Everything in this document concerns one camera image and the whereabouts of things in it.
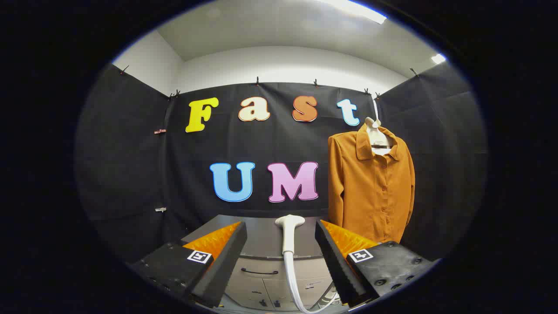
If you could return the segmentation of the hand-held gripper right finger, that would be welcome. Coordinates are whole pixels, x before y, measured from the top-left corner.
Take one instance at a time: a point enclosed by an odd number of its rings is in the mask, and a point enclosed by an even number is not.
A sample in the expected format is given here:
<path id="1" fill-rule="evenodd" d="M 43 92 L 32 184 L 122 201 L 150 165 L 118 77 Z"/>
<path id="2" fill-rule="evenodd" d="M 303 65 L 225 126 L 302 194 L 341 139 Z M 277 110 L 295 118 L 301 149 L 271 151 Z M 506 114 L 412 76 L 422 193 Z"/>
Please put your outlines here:
<path id="1" fill-rule="evenodd" d="M 316 222 L 315 239 L 341 302 L 350 307 L 410 286 L 439 262 L 396 241 L 378 244 L 322 219 Z"/>

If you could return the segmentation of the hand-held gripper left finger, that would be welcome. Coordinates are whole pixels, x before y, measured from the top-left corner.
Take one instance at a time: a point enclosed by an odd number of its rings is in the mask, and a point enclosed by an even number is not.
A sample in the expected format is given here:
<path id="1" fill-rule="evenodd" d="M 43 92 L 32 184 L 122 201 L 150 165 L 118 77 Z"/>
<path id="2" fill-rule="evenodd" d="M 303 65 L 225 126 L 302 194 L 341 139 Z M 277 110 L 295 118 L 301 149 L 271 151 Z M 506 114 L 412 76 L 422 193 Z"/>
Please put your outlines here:
<path id="1" fill-rule="evenodd" d="M 247 240 L 238 221 L 194 241 L 171 241 L 129 265 L 144 281 L 185 304 L 218 307 Z"/>

